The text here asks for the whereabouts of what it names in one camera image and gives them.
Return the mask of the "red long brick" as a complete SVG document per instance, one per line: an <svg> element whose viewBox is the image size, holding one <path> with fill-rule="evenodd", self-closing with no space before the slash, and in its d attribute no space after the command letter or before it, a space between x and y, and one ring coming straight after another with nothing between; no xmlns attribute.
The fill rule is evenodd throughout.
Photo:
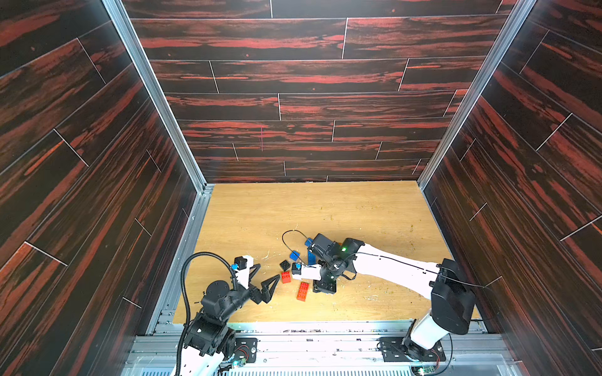
<svg viewBox="0 0 602 376"><path fill-rule="evenodd" d="M299 285L299 290L296 295L296 299L301 302L305 302L307 299L307 294L310 289L310 284L307 282L301 282Z"/></svg>

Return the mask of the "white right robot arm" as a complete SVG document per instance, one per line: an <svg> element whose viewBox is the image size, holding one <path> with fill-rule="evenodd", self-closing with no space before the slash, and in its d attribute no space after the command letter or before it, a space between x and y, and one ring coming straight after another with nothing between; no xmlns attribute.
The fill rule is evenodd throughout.
<svg viewBox="0 0 602 376"><path fill-rule="evenodd" d="M378 277L408 288L431 302L428 313L415 321L403 340L402 349L419 358L437 348L446 335L465 335L470 327L476 296L472 284L466 282L456 261L445 258L440 263L416 261L381 251L353 238L341 243L319 233L305 242L309 252L316 255L320 277L313 291L334 294L340 277L358 274Z"/></svg>

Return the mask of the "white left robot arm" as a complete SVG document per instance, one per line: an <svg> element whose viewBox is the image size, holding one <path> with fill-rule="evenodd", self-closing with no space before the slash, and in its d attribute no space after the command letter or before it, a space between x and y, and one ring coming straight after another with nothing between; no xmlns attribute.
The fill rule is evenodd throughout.
<svg viewBox="0 0 602 376"><path fill-rule="evenodd" d="M187 260L180 273L180 287L185 307L185 324L177 344L174 375L205 375L219 369L236 352L250 354L244 346L236 346L235 331L228 321L244 304L251 301L259 305L272 300L279 275L264 280L261 287L251 283L260 269L250 265L246 258L238 257L235 263L224 263L230 281L215 280L209 284L202 297L202 308L195 315L187 296L186 273L191 261Z"/></svg>

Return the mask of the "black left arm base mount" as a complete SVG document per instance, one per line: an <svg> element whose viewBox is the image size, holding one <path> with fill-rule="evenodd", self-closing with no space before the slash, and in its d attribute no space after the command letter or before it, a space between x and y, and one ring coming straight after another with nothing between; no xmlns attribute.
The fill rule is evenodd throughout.
<svg viewBox="0 0 602 376"><path fill-rule="evenodd" d="M248 363L255 363L258 353L258 339L252 337L235 338L234 344L228 348L227 356L224 360L227 363L234 363L237 366L243 366Z"/></svg>

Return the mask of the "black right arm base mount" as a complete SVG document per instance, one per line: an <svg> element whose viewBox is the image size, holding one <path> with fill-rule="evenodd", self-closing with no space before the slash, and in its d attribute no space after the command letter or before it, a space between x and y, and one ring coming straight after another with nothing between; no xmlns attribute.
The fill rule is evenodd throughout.
<svg viewBox="0 0 602 376"><path fill-rule="evenodd" d="M376 348L381 352L383 360L387 362L423 362L440 363L446 360L445 351L441 344L441 338L435 342L430 349L425 349L417 345L410 334L413 327L410 327L406 336L403 337L380 337Z"/></svg>

